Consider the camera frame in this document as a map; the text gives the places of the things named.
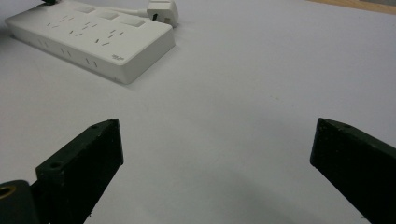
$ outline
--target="white power strip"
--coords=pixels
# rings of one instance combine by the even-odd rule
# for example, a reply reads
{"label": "white power strip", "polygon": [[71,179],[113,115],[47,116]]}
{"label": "white power strip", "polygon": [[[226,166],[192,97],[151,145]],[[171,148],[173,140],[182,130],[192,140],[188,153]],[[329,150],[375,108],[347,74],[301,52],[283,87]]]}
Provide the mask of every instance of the white power strip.
{"label": "white power strip", "polygon": [[129,84],[175,45],[172,26],[62,1],[6,19],[21,41]]}

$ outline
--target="white table surface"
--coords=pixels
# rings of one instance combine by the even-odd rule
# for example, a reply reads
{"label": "white table surface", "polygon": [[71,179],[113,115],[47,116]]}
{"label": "white table surface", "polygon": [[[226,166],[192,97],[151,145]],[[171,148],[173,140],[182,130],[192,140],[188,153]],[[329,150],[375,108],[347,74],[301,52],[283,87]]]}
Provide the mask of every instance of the white table surface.
{"label": "white table surface", "polygon": [[[146,0],[85,0],[145,7]],[[304,0],[179,0],[177,46],[128,86],[10,37],[0,6],[0,182],[120,119],[92,223],[368,223],[309,164],[319,117],[396,146],[396,17]]]}

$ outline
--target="white plug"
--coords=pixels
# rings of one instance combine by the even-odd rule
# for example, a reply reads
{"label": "white plug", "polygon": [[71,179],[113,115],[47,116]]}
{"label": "white plug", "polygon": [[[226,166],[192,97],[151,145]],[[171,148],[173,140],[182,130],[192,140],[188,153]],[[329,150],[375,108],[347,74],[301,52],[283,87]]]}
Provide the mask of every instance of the white plug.
{"label": "white plug", "polygon": [[174,28],[177,27],[178,11],[176,3],[173,0],[149,0],[148,9],[131,10],[117,7],[104,8],[138,17],[150,18],[153,21],[166,23]]}
{"label": "white plug", "polygon": [[177,26],[178,12],[173,0],[150,0],[148,2],[148,16],[154,20]]}

